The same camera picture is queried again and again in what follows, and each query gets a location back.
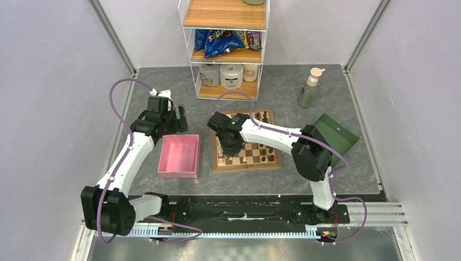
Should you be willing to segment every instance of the pink box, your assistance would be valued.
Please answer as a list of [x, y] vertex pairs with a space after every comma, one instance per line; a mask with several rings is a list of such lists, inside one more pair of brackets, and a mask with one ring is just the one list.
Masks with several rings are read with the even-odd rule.
[[164, 178], [198, 178], [199, 156], [198, 135], [163, 136], [158, 172]]

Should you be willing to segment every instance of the paper roll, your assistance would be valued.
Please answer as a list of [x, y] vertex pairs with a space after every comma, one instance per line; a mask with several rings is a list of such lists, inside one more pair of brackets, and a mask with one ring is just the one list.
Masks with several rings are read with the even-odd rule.
[[258, 78], [258, 65], [257, 64], [244, 64], [244, 80], [252, 82]]
[[244, 81], [244, 67], [241, 64], [222, 64], [220, 68], [221, 85], [226, 89], [237, 89]]
[[200, 67], [200, 79], [207, 86], [217, 86], [220, 78], [219, 64], [205, 64]]

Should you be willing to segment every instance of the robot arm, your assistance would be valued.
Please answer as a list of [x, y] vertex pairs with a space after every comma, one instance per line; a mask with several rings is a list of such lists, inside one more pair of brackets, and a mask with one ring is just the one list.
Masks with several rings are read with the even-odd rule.
[[[306, 125], [304, 129], [299, 129], [283, 128], [257, 120], [256, 122], [274, 129], [288, 131], [289, 133], [310, 136], [327, 144], [319, 131], [311, 125]], [[237, 114], [231, 119], [225, 114], [216, 112], [207, 125], [216, 132], [222, 149], [228, 156], [238, 154], [244, 147], [243, 142], [264, 144], [291, 155], [298, 173], [310, 181], [314, 195], [314, 206], [326, 218], [333, 215], [337, 202], [331, 195], [328, 182], [332, 158], [330, 151], [313, 142], [292, 135], [259, 128], [250, 120], [248, 115], [244, 114]]]
[[[147, 110], [143, 111], [130, 126], [134, 137], [133, 146], [129, 147], [129, 135], [122, 151], [104, 177], [95, 187], [86, 186], [83, 189], [80, 198], [87, 228], [96, 230], [97, 207], [108, 179], [111, 179], [112, 182], [105, 195], [101, 211], [101, 229], [103, 232], [127, 235], [135, 222], [143, 220], [147, 216], [158, 214], [162, 206], [168, 204], [166, 195], [149, 192], [140, 198], [129, 201], [128, 193], [139, 167], [159, 139], [164, 135], [189, 130], [184, 106], [178, 106], [178, 119], [170, 97], [170, 91], [162, 91], [157, 96], [149, 97]], [[111, 177], [115, 166], [120, 163], [127, 149], [130, 149], [130, 152], [121, 163], [115, 176]]]

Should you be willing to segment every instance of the gray floor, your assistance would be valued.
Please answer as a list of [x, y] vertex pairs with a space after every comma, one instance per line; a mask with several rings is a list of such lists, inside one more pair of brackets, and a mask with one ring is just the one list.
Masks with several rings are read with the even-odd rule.
[[[301, 85], [313, 66], [264, 66], [256, 108], [271, 108], [276, 124], [302, 128], [314, 123], [327, 113], [340, 124], [358, 135], [361, 140], [346, 156], [350, 167], [334, 177], [339, 194], [379, 193], [370, 156], [363, 141], [351, 94], [339, 65], [316, 65], [326, 68], [319, 83], [319, 95], [314, 105], [304, 109], [297, 103]], [[131, 195], [147, 191], [168, 195], [255, 195], [255, 194], [311, 194], [308, 182], [301, 177], [292, 158], [282, 154], [283, 166], [278, 170], [255, 170], [226, 173], [211, 171], [211, 139], [207, 122], [215, 100], [197, 99], [189, 67], [141, 69], [138, 78], [157, 90], [171, 89], [175, 104], [184, 104], [189, 134], [199, 134], [202, 147], [198, 179], [167, 179], [157, 173], [161, 142], [147, 156], [131, 186]], [[147, 108], [149, 92], [136, 84], [128, 107], [127, 121], [133, 122]], [[219, 110], [248, 109], [243, 101], [222, 101]]]
[[[340, 239], [354, 229], [339, 228]], [[392, 227], [366, 227], [360, 236], [336, 246], [309, 239], [196, 239], [156, 245], [147, 238], [117, 237], [105, 246], [94, 238], [88, 261], [97, 260], [216, 260], [216, 261], [398, 261], [402, 260]]]

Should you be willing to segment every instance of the wooden shelf board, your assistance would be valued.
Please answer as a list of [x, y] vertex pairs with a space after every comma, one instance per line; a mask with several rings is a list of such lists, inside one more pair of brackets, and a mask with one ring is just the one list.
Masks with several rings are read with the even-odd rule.
[[232, 51], [218, 57], [204, 58], [205, 50], [194, 52], [192, 62], [215, 62], [215, 63], [254, 63], [260, 64], [262, 52], [255, 52], [250, 49]]
[[[251, 97], [251, 99], [256, 100], [258, 96], [258, 80], [256, 79], [252, 82], [244, 81], [240, 88], [234, 89], [234, 90], [244, 92], [248, 94]], [[219, 84], [218, 86], [206, 86], [202, 84], [202, 86], [200, 87], [200, 93], [198, 94], [198, 97], [217, 99], [219, 96], [221, 96], [221, 94], [228, 92], [228, 91], [233, 91], [233, 90], [228, 90], [224, 88], [221, 84]], [[228, 94], [224, 96], [223, 99], [248, 100], [247, 97], [240, 95], [240, 94]]]
[[183, 26], [225, 29], [266, 29], [266, 4], [242, 0], [190, 0]]

